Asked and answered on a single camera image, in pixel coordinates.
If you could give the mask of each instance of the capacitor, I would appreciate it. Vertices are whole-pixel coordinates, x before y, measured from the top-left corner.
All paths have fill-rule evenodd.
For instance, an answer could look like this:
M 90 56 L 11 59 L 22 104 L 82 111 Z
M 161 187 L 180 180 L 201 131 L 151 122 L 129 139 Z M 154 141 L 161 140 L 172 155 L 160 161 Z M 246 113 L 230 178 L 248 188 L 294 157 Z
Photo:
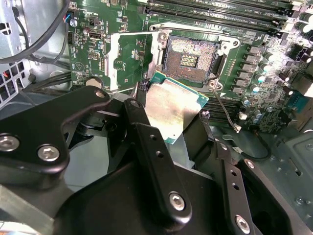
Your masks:
M 83 34 L 84 34 L 85 36 L 87 36 L 90 31 L 91 31 L 91 28 L 85 27 L 85 28 L 83 29 Z
M 258 82 L 262 83 L 262 82 L 265 82 L 265 76 L 263 76 L 262 74 L 257 74 L 255 75 L 255 78 L 258 80 Z
M 284 86 L 284 87 L 283 87 L 283 90 L 284 90 L 284 92 L 285 92 L 287 95 L 292 95 L 292 94 L 293 94 L 293 90 L 290 89 L 289 87 Z
M 301 60 L 305 63 L 309 63 L 312 61 L 312 58 L 309 55 L 304 54 L 301 58 Z
M 267 63 L 263 63 L 260 65 L 260 68 L 264 71 L 264 72 L 268 72 L 271 68 L 271 65 L 267 64 Z
M 310 13 L 308 13 L 308 14 L 306 14 L 306 15 L 303 17 L 303 20 L 304 20 L 304 21 L 307 21 L 307 22 L 309 22 L 309 23 L 313 23 L 313 15 L 310 14 Z
M 262 113 L 261 113 L 260 110 L 256 110 L 256 111 L 254 112 L 254 114 L 255 114 L 255 117 L 256 117 L 257 119 L 260 119 L 260 118 L 262 117 Z
M 305 53 L 307 53 L 309 56 L 313 56 L 313 49 L 308 48 Z
M 312 30 L 312 26 L 307 23 L 302 23 L 299 25 L 299 29 L 304 33 L 308 33 Z
M 247 97 L 243 97 L 242 103 L 243 103 L 244 105 L 249 105 L 249 104 L 250 104 L 250 102 L 249 102 L 249 100 L 248 100 Z
M 269 61 L 269 62 L 274 62 L 275 61 L 275 56 L 272 53 L 267 53 L 265 55 L 265 58 Z
M 283 73 L 280 73 L 279 74 L 279 78 L 284 80 L 285 82 L 288 82 L 290 80 L 289 77 L 287 77 L 286 75 L 284 75 Z
M 258 124 L 259 119 L 257 119 L 256 117 L 253 117 L 252 118 L 252 122 L 253 122 L 253 124 Z
M 258 92 L 260 91 L 260 88 L 259 88 L 257 85 L 255 85 L 255 84 L 251 85 L 251 86 L 250 86 L 250 89 L 251 89 L 254 93 L 258 93 Z

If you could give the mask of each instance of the hole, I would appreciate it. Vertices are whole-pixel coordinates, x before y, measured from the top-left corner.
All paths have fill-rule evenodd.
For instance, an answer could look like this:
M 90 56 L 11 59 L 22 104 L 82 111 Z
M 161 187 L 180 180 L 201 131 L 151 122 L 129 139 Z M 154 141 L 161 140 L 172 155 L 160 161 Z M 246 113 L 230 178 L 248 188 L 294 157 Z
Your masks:
M 234 184 L 234 183 L 233 183 L 233 187 L 234 187 L 234 189 L 239 190 L 238 185 L 236 185 L 236 184 Z
M 10 35 L 11 29 L 9 23 L 0 23 L 0 32 L 4 35 Z
M 134 105 L 136 108 L 139 108 L 139 106 L 140 106 L 140 105 L 138 104 L 138 102 L 135 101 L 135 100 L 132 100 L 132 101 L 131 101 L 131 104 Z
M 20 78 L 16 79 L 16 84 L 18 85 L 18 88 L 24 88 Z
M 24 71 L 23 62 L 18 63 L 18 68 L 19 68 L 19 71 L 20 71 L 20 72 Z
M 8 92 L 6 92 L 5 86 L 0 87 L 0 95 L 2 100 L 6 100 L 9 97 Z
M 163 158 L 164 157 L 164 154 L 160 151 L 157 151 L 156 152 L 156 156 L 159 157 L 159 158 Z
M 156 136 L 155 136 L 155 135 L 150 135 L 150 139 L 152 139 L 152 140 L 154 140 L 154 141 L 156 141 L 156 140 L 157 140 L 157 138 L 156 138 Z
M 2 75 L 3 75 L 5 81 L 10 80 L 10 78 L 11 78 L 10 70 L 7 70 L 7 71 L 3 72 Z
M 102 94 L 101 92 L 96 92 L 96 96 L 98 96 L 100 98 L 104 98 L 105 97 L 105 95 Z
M 18 68 L 16 66 L 11 68 L 11 72 L 12 72 L 12 76 L 16 76 L 19 72 L 18 72 Z
M 8 87 L 10 95 L 13 95 L 16 92 L 13 81 L 9 81 L 6 85 Z
M 107 123 L 106 124 L 106 130 L 108 132 L 112 132 L 112 131 L 115 131 L 117 128 L 117 125 L 114 123 L 114 122 L 110 122 L 110 123 Z

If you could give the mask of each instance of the black plastic bracket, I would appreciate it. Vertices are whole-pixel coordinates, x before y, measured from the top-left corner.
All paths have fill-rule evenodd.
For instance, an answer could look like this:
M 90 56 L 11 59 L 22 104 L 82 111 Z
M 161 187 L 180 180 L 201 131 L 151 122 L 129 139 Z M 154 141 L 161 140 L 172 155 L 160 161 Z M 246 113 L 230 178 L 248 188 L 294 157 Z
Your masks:
M 135 145 L 139 163 L 148 177 L 156 197 L 156 213 L 159 222 L 169 231 L 180 230 L 192 216 L 191 203 L 178 177 L 175 165 L 166 148 L 160 131 L 152 127 L 142 104 L 136 100 L 124 101 L 128 119 L 127 137 Z M 178 194 L 184 201 L 184 208 L 177 210 L 170 203 L 170 195 Z
M 80 119 L 102 110 L 109 101 L 102 90 L 86 86 L 1 120 L 0 136 L 13 136 L 19 144 L 12 151 L 0 151 L 0 184 L 33 188 L 56 184 L 68 165 L 68 145 Z M 56 148 L 58 157 L 41 159 L 38 152 L 43 146 Z

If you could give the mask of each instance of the electronic component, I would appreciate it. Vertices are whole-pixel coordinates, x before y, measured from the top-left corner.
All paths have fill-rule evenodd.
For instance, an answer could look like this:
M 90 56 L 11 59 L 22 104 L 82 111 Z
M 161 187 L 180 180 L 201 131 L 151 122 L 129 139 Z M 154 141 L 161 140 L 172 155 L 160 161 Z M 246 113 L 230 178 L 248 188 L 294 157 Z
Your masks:
M 313 98 L 313 77 L 307 73 L 300 73 L 292 82 L 292 87 L 306 97 Z
M 163 73 L 174 79 L 205 82 L 215 61 L 219 44 L 170 36 Z
M 244 60 L 249 62 L 249 63 L 255 63 L 258 60 L 258 57 L 254 55 L 245 55 Z
M 255 85 L 255 84 L 252 84 L 252 85 L 250 86 L 250 89 L 251 89 L 252 92 L 254 92 L 254 93 L 258 93 L 258 92 L 260 91 L 260 88 L 259 88 L 257 85 Z
M 247 114 L 244 114 L 243 112 L 239 112 L 239 119 L 240 120 L 246 120 L 248 118 Z
M 305 14 L 305 16 L 303 17 L 304 21 L 307 21 L 309 23 L 313 23 L 313 15 L 310 13 Z
M 288 82 L 290 80 L 290 78 L 283 73 L 279 74 L 279 78 L 284 80 L 285 82 Z
M 263 76 L 262 74 L 258 73 L 257 75 L 255 75 L 255 78 L 258 80 L 258 82 L 262 83 L 265 82 L 265 76 Z
M 75 33 L 73 33 L 73 32 L 68 32 L 67 43 L 68 43 L 69 45 L 72 45 L 72 44 L 75 43 Z
M 260 118 L 262 117 L 262 113 L 261 113 L 260 110 L 254 111 L 254 115 L 255 115 L 255 117 L 256 117 L 257 119 L 260 119 Z
M 262 49 L 261 47 L 249 46 L 248 52 L 251 54 L 259 54 L 261 49 Z
M 272 54 L 272 53 L 267 53 L 265 56 L 264 56 L 269 62 L 274 62 L 276 57 Z
M 247 72 L 241 72 L 240 71 L 237 73 L 237 75 L 239 78 L 243 78 L 243 79 L 247 79 L 249 77 L 249 73 L 247 73 Z
M 247 63 L 241 63 L 240 68 L 245 71 L 250 71 L 253 68 L 253 65 Z
M 283 87 L 283 90 L 284 90 L 284 92 L 286 93 L 286 95 L 292 95 L 292 94 L 293 94 L 293 90 L 290 89 L 290 88 L 287 87 L 287 86 L 284 86 L 284 87 Z
M 267 64 L 267 63 L 262 63 L 260 65 L 260 69 L 262 69 L 264 72 L 268 72 L 271 69 L 271 65 Z
M 236 86 L 236 85 L 232 86 L 231 91 L 234 93 L 240 93 L 240 94 L 244 92 L 242 87 Z
M 308 33 L 312 30 L 312 26 L 307 23 L 302 23 L 299 25 L 299 30 L 301 30 L 303 33 Z
M 89 16 L 88 21 L 90 26 L 97 26 L 99 24 L 99 19 L 96 16 Z
M 241 86 L 241 87 L 244 87 L 247 85 L 247 80 L 244 80 L 244 79 L 236 79 L 235 81 L 235 85 L 237 86 Z

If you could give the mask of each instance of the green circuit board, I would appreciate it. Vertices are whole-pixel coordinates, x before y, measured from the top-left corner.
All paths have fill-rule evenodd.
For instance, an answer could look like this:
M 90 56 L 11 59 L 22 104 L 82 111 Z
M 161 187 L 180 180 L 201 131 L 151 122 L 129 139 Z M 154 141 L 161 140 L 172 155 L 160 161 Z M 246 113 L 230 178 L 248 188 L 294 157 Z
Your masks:
M 203 30 L 215 30 L 240 41 L 240 44 L 231 49 L 227 55 L 218 80 L 222 85 L 218 94 L 225 102 L 240 103 L 244 98 L 247 98 L 249 104 L 246 105 L 246 114 L 248 117 L 245 121 L 240 121 L 244 129 L 257 124 L 263 132 L 275 132 L 281 125 L 280 112 L 286 107 L 292 109 L 288 105 L 290 96 L 280 85 L 281 79 L 278 75 L 286 73 L 292 81 L 298 73 L 304 71 L 308 66 L 306 62 L 296 62 L 290 59 L 294 45 L 311 46 L 308 40 L 309 33 L 303 33 L 299 29 L 303 15 L 306 14 L 306 11 L 311 10 L 311 2 L 299 0 L 297 2 L 301 6 L 306 6 L 306 9 L 300 10 L 299 16 L 294 18 L 292 15 L 281 14 L 282 9 L 290 11 L 291 4 L 276 0 L 73 1 L 70 3 L 69 11 L 72 14 L 72 19 L 78 22 L 77 27 L 70 27 L 69 35 L 73 84 L 83 86 L 91 77 L 96 77 L 101 80 L 104 90 L 113 93 L 131 90 L 138 81 L 147 78 L 149 64 L 153 59 L 151 54 L 153 36 L 148 33 L 151 31 L 152 25 L 176 23 L 176 25 L 196 26 L 200 29 L 203 28 Z M 288 31 L 281 28 L 277 30 L 277 25 L 272 23 L 273 20 L 283 22 L 283 29 L 286 29 L 287 23 L 289 26 L 292 24 L 292 28 Z M 277 36 L 277 32 L 281 30 L 287 32 L 288 36 L 285 39 Z M 141 34 L 123 35 L 130 32 L 141 32 Z M 118 42 L 112 41 L 112 35 L 116 33 L 120 34 Z M 197 32 L 172 29 L 169 38 L 173 40 L 182 39 L 180 42 L 183 41 L 184 45 L 202 43 L 207 48 L 210 46 L 206 42 L 215 43 L 212 47 L 218 47 L 218 44 L 221 43 L 216 40 L 216 37 L 200 30 Z M 117 82 L 114 89 L 111 87 L 112 80 L 108 73 L 107 61 L 113 44 L 118 44 L 117 57 L 113 63 Z M 162 73 L 165 73 L 166 64 L 170 64 L 169 44 L 170 41 L 167 42 L 167 48 L 164 49 L 162 62 L 156 67 L 156 70 Z M 251 47 L 260 50 L 256 53 L 250 53 Z M 272 62 L 267 61 L 264 58 L 267 53 L 272 53 L 276 59 Z M 249 64 L 252 67 L 248 71 L 243 71 L 242 64 L 246 63 L 247 55 L 255 57 L 255 61 L 250 61 Z M 184 65 L 188 65 L 190 68 L 186 69 L 184 66 L 182 71 L 188 70 L 187 73 L 191 74 L 198 72 L 194 69 L 196 69 L 195 64 L 197 66 L 199 64 L 199 58 L 201 57 L 184 58 L 187 61 L 183 61 Z M 262 63 L 269 64 L 270 70 L 263 71 L 260 68 Z M 244 84 L 238 87 L 236 82 L 240 72 L 248 73 L 248 78 L 245 78 Z M 255 76 L 257 73 L 266 77 L 265 81 L 259 82 Z M 193 89 L 199 88 L 199 92 L 208 97 L 214 97 L 210 90 L 203 89 L 210 82 L 209 72 L 203 76 L 201 81 L 194 81 L 184 74 L 173 78 Z M 252 85 L 257 86 L 259 91 L 253 92 Z M 262 114 L 262 118 L 257 122 L 255 120 L 256 110 Z M 218 120 L 221 109 L 219 108 L 216 112 L 217 118 L 210 121 L 225 124 Z

